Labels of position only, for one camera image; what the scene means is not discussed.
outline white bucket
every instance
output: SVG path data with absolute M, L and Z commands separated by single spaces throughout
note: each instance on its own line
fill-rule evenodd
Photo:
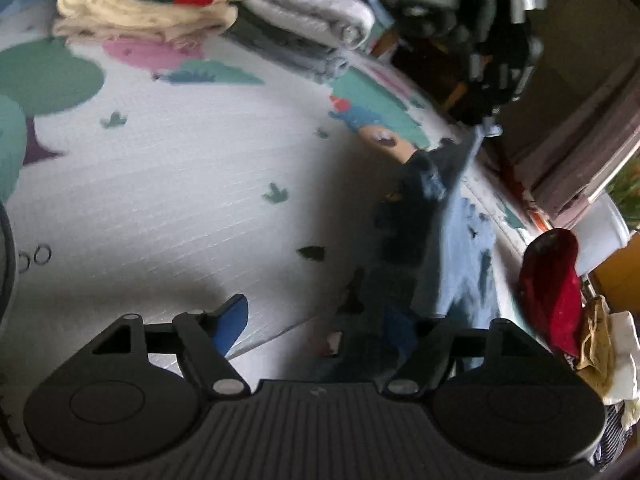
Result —
M 618 249 L 626 247 L 631 238 L 620 211 L 604 192 L 571 231 L 580 247 L 575 263 L 578 276 L 591 272 Z

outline green plant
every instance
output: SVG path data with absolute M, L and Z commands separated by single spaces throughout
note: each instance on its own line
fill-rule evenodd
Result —
M 615 176 L 607 192 L 616 203 L 626 225 L 633 230 L 640 226 L 640 159 L 632 158 Z

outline beige towel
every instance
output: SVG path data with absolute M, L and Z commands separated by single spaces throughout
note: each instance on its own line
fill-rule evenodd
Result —
M 222 32 L 236 20 L 238 11 L 228 0 L 205 7 L 158 4 L 145 0 L 58 0 L 62 19 L 55 36 L 70 40 L 135 38 L 189 43 L 206 32 Z
M 580 341 L 577 373 L 604 398 L 613 384 L 616 353 L 610 333 L 609 307 L 602 296 L 591 299 L 584 308 Z

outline red cloth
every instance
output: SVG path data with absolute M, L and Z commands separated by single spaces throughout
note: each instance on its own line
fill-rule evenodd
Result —
M 578 357 L 582 318 L 580 279 L 575 273 L 578 240 L 571 231 L 552 229 L 524 253 L 518 288 L 524 315 L 552 349 Z

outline pink curtain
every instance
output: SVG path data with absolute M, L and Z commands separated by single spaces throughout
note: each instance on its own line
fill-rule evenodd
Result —
M 623 63 L 515 167 L 538 206 L 555 219 L 584 208 L 587 189 L 616 169 L 640 140 L 640 56 Z

